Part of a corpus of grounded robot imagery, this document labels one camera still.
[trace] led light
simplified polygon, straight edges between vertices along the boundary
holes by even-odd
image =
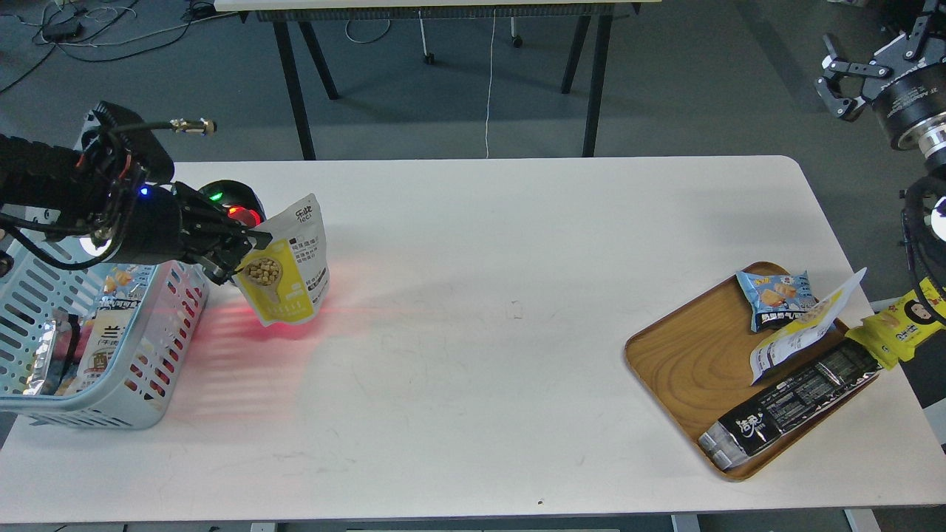
[[[240,205],[234,205],[227,209],[227,216],[247,227],[256,227],[263,222],[263,218],[259,216],[258,212]]]

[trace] metal connector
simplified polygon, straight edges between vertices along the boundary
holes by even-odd
[[[175,133],[196,133],[202,135],[214,134],[217,132],[217,123],[207,118],[200,120],[189,120],[187,118],[174,118],[170,120],[171,129]]]

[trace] white table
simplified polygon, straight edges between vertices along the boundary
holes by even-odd
[[[730,483],[624,364],[627,338],[753,261],[807,269],[822,296],[850,275],[790,159],[187,163],[177,178],[243,181],[271,214],[314,191],[322,313],[262,328],[214,290],[155,427],[17,421],[0,522],[946,503],[899,369]],[[856,293],[842,319],[869,313]]]
[[[505,0],[499,3],[488,0],[431,0],[418,5],[417,0],[215,0],[219,11],[256,11],[257,17],[272,22],[279,60],[289,92],[289,104],[295,120],[296,132],[303,159],[316,159],[312,132],[309,130],[306,102],[299,82],[292,40],[289,38],[287,22],[297,22],[306,40],[309,55],[315,62],[316,70],[322,80],[325,95],[329,99],[338,99],[339,92],[329,72],[322,47],[315,35],[312,20],[352,20],[352,19],[393,19],[411,18],[421,21],[421,39],[424,43],[424,60],[433,64],[433,54],[427,50],[424,38],[424,18],[471,18],[471,17],[528,17],[572,15],[578,17],[574,37],[571,40],[569,58],[562,78],[561,93],[571,92],[575,70],[585,44],[591,16],[598,17],[595,33],[594,56],[591,65],[591,86],[588,94],[588,107],[585,120],[585,139],[582,156],[594,156],[598,138],[598,120],[601,113],[601,98],[604,90],[604,70],[607,66],[607,49],[611,41],[611,22],[615,7],[631,6],[639,10],[642,3],[661,0],[617,0],[595,2],[594,0]]]

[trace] white plastic basket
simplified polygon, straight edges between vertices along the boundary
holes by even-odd
[[[77,242],[67,240],[72,242],[42,247],[70,262],[88,258]],[[57,270],[17,242],[8,253],[15,265],[0,278],[0,410],[33,417],[40,424],[90,429],[144,429],[157,423],[206,303],[209,290],[203,273],[180,262],[156,267],[108,369],[93,385],[68,397],[24,396],[21,390],[43,323],[56,308],[88,315],[112,266]]]

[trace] black desk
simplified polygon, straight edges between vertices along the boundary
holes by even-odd
[[[640,9],[640,3],[631,3],[631,6],[635,12]],[[272,23],[303,158],[315,160],[315,147],[309,129],[306,103],[299,83],[299,73],[296,69],[292,42],[289,38],[288,23],[290,22],[297,23],[302,31],[309,55],[312,56],[319,77],[322,79],[325,94],[329,99],[337,99],[339,93],[335,88],[331,72],[328,70],[328,64],[325,62],[319,40],[315,36],[315,30],[312,28],[312,21],[577,16],[578,23],[571,41],[571,50],[561,84],[562,94],[568,94],[571,91],[575,70],[578,67],[582,47],[585,44],[588,25],[591,22],[591,17],[597,16],[598,30],[595,36],[594,57],[591,67],[591,88],[585,121],[585,141],[582,147],[582,156],[592,157],[594,156],[595,142],[598,136],[598,119],[601,114],[601,96],[604,89],[604,69],[607,65],[607,49],[611,40],[611,22],[614,19],[614,11],[615,4],[543,4],[426,8],[288,9],[259,10],[255,13],[258,20]]]

